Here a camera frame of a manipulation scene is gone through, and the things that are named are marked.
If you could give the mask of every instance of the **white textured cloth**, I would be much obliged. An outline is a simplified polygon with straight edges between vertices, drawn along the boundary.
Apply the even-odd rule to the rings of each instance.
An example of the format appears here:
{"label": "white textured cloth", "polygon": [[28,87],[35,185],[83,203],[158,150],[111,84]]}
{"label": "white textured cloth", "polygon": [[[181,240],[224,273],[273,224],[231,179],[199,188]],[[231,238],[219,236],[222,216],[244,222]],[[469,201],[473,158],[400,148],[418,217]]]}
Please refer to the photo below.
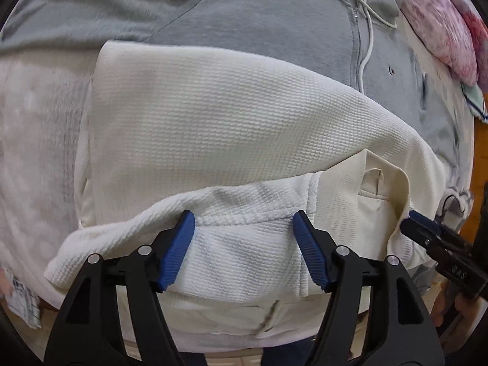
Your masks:
{"label": "white textured cloth", "polygon": [[194,239],[160,296],[180,350],[316,333],[324,296],[292,236],[299,209],[362,256],[427,260],[397,226],[409,206],[434,216],[443,166],[408,125],[343,84],[241,52],[109,42],[92,95],[75,167],[81,228],[45,276],[66,287],[90,253],[126,254],[192,210]]}

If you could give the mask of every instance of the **human hand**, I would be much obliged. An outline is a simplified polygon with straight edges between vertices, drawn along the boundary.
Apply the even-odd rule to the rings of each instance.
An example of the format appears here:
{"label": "human hand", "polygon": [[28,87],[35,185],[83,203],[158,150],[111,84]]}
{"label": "human hand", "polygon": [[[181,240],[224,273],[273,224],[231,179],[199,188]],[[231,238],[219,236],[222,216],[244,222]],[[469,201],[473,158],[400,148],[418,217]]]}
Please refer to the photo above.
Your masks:
{"label": "human hand", "polygon": [[[441,292],[438,294],[430,316],[436,327],[443,323],[443,313],[446,311],[446,290],[447,282],[442,284]],[[454,301],[454,306],[459,311],[462,319],[455,327],[455,329],[448,335],[443,342],[443,349],[445,353],[450,353],[461,348],[472,332],[477,327],[480,319],[485,314],[488,308],[488,302],[478,297],[477,299],[468,299],[463,294],[459,293]]]}

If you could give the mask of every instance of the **wooden surface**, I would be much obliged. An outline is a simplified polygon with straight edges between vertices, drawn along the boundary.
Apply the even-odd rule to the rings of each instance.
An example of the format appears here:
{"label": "wooden surface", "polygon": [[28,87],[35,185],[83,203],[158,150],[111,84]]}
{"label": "wooden surface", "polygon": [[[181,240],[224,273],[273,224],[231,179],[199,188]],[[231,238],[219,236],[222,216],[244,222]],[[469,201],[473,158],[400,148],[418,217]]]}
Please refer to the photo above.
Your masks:
{"label": "wooden surface", "polygon": [[474,194],[474,206],[468,220],[461,230],[461,235],[473,242],[480,222],[483,188],[488,181],[488,125],[475,120],[474,127],[474,164],[471,179],[471,192]]}

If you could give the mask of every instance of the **pink floral cloth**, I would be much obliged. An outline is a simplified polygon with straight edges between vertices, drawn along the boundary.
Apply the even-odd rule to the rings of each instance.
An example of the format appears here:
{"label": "pink floral cloth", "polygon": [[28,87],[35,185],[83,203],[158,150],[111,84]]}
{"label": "pink floral cloth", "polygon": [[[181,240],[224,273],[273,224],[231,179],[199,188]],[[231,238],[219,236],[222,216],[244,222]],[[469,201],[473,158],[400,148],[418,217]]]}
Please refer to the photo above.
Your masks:
{"label": "pink floral cloth", "polygon": [[488,29],[471,0],[451,0],[471,32],[476,61],[478,62],[479,80],[483,93],[488,93]]}
{"label": "pink floral cloth", "polygon": [[432,54],[465,84],[477,83],[472,36],[450,0],[404,0],[402,12]]}

